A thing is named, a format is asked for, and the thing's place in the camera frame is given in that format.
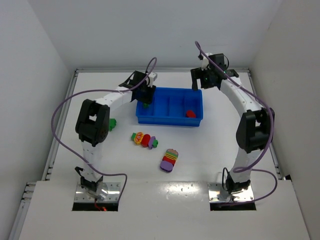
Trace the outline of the green curved lego brick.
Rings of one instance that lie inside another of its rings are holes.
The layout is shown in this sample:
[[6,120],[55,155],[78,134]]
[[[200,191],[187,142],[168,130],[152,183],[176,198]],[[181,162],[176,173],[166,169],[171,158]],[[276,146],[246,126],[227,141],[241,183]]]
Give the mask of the green curved lego brick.
[[111,132],[117,125],[117,121],[115,118],[109,119],[108,130]]

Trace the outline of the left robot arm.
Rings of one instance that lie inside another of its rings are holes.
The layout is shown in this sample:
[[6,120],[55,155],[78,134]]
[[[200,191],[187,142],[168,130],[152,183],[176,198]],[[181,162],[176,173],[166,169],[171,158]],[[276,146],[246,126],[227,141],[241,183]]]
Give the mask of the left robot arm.
[[151,104],[156,90],[155,72],[134,71],[123,83],[104,97],[83,101],[75,126],[75,132],[81,141],[85,166],[77,167],[81,187],[95,199],[101,200],[107,195],[107,185],[103,175],[98,173],[102,161],[103,142],[113,128],[110,113],[135,100]]

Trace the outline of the red flower lego brick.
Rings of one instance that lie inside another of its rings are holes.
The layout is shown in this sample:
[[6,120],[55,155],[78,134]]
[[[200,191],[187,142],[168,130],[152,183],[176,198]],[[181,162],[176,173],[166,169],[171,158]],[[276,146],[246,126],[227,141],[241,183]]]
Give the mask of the red flower lego brick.
[[192,110],[187,110],[186,113],[185,113],[185,117],[186,118],[196,118],[197,115],[194,111]]

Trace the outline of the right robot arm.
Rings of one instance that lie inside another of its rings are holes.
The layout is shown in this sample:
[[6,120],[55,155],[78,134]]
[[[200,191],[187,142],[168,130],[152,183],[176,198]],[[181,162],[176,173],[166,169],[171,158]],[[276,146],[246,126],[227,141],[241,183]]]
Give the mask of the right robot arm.
[[232,169],[227,173],[224,189],[229,194],[247,189],[251,183],[252,164],[267,148],[271,134],[270,117],[275,116],[274,111],[268,111],[242,89],[239,75],[233,69],[227,71],[231,79],[217,70],[200,67],[191,69],[190,74],[194,91],[198,89],[197,80],[200,80],[202,89],[217,87],[240,116],[235,134],[238,152]]

